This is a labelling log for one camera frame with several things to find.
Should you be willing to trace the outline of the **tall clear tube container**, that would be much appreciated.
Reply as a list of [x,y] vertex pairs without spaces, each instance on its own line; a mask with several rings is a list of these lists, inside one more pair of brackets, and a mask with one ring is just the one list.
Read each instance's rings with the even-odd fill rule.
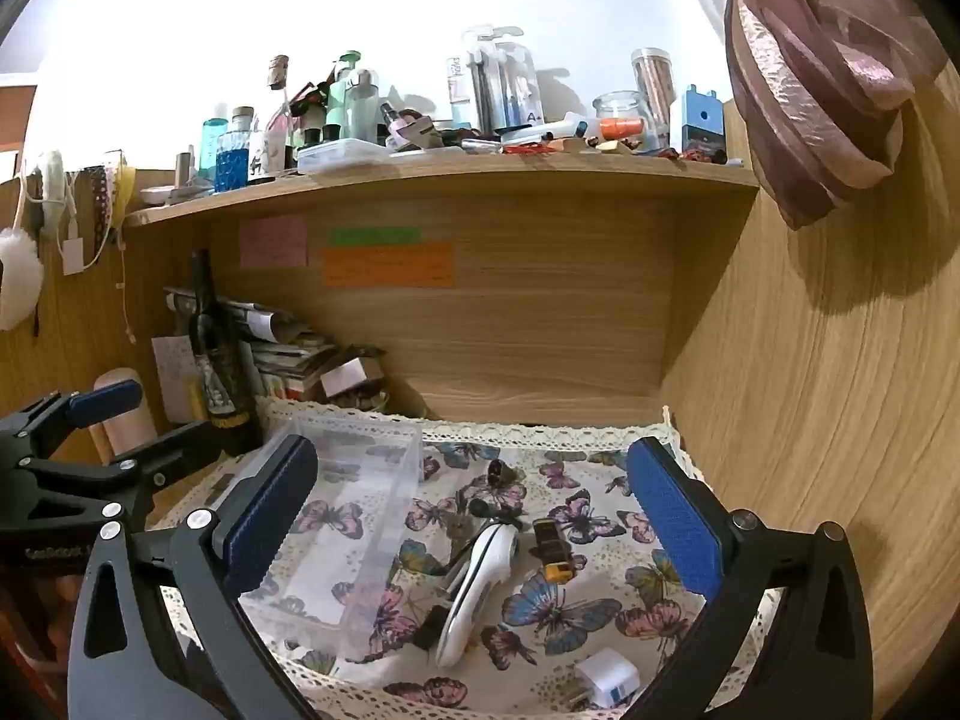
[[638,89],[651,110],[654,132],[662,148],[670,140],[670,106],[675,101],[672,60],[665,50],[641,47],[631,54]]

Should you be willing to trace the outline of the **small black round microphone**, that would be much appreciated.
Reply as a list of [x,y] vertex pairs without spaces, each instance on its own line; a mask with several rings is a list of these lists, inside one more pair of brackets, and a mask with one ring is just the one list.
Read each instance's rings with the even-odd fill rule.
[[509,488],[517,481],[517,472],[499,458],[490,461],[487,468],[487,481],[491,489]]

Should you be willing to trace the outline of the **clear plastic storage bin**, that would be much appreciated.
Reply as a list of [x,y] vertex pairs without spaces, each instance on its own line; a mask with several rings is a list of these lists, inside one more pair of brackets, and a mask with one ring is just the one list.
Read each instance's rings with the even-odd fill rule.
[[421,481],[415,422],[304,411],[274,421],[267,447],[313,444],[317,472],[258,589],[241,605],[263,637],[342,660],[377,660],[409,643],[416,622],[394,582],[405,517]]

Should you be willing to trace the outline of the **black gold lipstick tube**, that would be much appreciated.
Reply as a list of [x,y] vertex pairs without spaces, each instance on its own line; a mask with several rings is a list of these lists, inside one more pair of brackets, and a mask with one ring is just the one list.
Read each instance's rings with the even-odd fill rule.
[[540,561],[547,582],[565,585],[576,575],[573,553],[566,544],[558,523],[553,518],[537,518],[532,522],[535,544],[530,550]]

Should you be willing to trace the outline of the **clear plastic tray on shelf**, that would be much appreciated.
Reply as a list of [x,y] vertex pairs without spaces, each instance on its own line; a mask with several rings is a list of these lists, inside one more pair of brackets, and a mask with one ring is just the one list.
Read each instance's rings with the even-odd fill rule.
[[342,167],[363,166],[387,161],[391,156],[385,146],[358,140],[343,138],[319,145],[303,146],[296,155],[298,171],[301,174],[320,174]]

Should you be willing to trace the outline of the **butterfly print lace cloth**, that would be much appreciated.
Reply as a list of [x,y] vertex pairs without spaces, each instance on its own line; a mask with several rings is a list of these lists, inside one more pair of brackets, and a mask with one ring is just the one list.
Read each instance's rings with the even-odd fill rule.
[[527,427],[275,401],[314,488],[242,609],[334,718],[617,718],[703,593],[633,496],[626,454],[682,460],[669,421]]

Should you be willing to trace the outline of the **blue liquid bottle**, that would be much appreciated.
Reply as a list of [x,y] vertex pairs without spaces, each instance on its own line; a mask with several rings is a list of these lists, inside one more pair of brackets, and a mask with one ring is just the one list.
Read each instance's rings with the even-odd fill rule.
[[217,192],[231,192],[247,185],[253,123],[252,106],[238,106],[231,112],[228,127],[218,138],[213,179],[213,187]]

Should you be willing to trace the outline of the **white cylindrical cup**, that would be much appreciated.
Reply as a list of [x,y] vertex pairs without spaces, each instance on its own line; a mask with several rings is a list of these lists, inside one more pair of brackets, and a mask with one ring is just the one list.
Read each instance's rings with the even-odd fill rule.
[[[93,388],[109,387],[114,383],[133,380],[133,382],[143,385],[139,374],[132,367],[117,367],[112,371],[104,372],[95,381]],[[115,418],[110,418],[106,422],[99,422],[88,429],[88,433],[93,439],[94,449],[98,452],[99,460],[103,465],[109,465],[112,460],[116,460],[119,455],[146,444],[150,440],[158,437],[155,420],[149,409],[149,403],[146,394],[142,394],[139,405],[133,410],[125,411]]]

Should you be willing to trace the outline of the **blue box on shelf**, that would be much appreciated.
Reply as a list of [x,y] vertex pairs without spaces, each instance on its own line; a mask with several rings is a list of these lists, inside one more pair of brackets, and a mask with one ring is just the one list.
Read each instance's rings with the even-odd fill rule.
[[726,149],[724,107],[714,89],[701,93],[690,85],[680,98],[680,136],[685,151],[697,149],[715,154]]

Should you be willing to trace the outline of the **white paper note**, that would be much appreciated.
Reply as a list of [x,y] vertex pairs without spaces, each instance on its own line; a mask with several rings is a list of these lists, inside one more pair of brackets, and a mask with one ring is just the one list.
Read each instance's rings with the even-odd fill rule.
[[167,419],[176,424],[202,419],[205,411],[200,396],[200,374],[189,338],[153,338],[151,348]]

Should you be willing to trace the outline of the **white usb charger cube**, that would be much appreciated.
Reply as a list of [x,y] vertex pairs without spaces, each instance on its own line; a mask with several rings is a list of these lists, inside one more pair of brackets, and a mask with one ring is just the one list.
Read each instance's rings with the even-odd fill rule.
[[615,709],[641,690],[640,673],[626,656],[604,649],[573,667],[566,703],[571,710]]

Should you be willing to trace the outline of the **wooden shelf board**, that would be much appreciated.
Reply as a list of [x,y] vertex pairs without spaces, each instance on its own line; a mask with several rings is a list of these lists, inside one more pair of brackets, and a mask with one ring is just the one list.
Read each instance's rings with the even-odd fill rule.
[[152,224],[203,215],[212,211],[244,208],[256,203],[302,200],[313,195],[332,197],[358,188],[370,192],[387,188],[397,193],[417,185],[441,188],[475,188],[491,179],[508,177],[527,181],[540,188],[555,184],[562,190],[624,188],[664,197],[698,197],[711,193],[748,192],[758,187],[754,173],[747,167],[670,161],[646,156],[620,154],[428,154],[407,156],[381,163],[336,167],[312,176],[291,177],[268,184],[213,193],[208,197],[175,205],[152,206],[127,216],[127,226]]

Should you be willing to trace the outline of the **stack of books and papers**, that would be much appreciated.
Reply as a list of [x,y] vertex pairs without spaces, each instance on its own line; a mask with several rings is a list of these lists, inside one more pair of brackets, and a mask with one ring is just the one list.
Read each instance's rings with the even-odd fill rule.
[[[184,322],[189,338],[189,320],[195,310],[192,289],[169,288],[167,309]],[[259,397],[299,403],[329,403],[337,408],[381,411],[389,403],[387,377],[337,398],[325,398],[320,376],[355,356],[370,356],[381,362],[384,353],[374,346],[342,344],[314,332],[283,310],[256,302],[220,302],[235,321],[242,366],[251,384],[254,400]]]

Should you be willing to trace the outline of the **white handheld massager device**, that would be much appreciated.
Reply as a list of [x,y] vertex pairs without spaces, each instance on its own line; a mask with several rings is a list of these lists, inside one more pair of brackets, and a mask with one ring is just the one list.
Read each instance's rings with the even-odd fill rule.
[[439,668],[454,667],[462,658],[483,605],[490,593],[505,582],[493,582],[491,578],[471,578],[467,582],[462,578],[454,580],[454,598],[434,651],[434,661]]

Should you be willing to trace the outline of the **white fluffy puff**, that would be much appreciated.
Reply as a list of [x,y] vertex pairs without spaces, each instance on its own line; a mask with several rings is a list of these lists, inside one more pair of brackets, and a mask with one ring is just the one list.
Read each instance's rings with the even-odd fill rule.
[[31,316],[36,309],[43,289],[44,267],[37,255],[36,242],[23,229],[3,229],[0,236],[0,257],[0,328],[3,332],[8,332]]

